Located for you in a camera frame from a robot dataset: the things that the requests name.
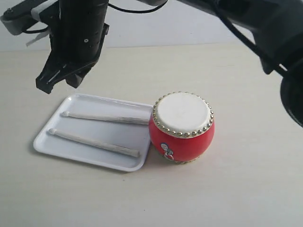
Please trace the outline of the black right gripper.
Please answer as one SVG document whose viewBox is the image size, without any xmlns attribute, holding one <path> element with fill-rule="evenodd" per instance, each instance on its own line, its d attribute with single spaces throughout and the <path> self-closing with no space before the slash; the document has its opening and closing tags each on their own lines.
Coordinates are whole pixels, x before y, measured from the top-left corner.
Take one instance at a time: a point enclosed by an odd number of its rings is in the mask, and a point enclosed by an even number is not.
<svg viewBox="0 0 303 227">
<path fill-rule="evenodd" d="M 107 0 L 46 0 L 40 4 L 40 21 L 49 27 L 51 52 L 36 78 L 36 88 L 50 94 L 65 77 L 78 88 L 99 59 Z"/>
</svg>

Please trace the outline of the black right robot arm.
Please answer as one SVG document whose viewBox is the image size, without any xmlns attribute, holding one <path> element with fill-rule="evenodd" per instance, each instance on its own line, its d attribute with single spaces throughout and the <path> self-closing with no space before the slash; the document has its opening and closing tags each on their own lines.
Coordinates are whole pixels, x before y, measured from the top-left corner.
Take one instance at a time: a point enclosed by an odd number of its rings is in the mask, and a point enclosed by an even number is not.
<svg viewBox="0 0 303 227">
<path fill-rule="evenodd" d="M 282 76 L 280 97 L 288 115 L 303 123 L 303 3 L 300 0 L 187 0 L 216 16 L 261 61 Z M 109 29 L 107 0 L 45 0 L 31 10 L 48 26 L 51 52 L 36 87 L 51 93 L 66 80 L 78 87 L 98 61 Z"/>
</svg>

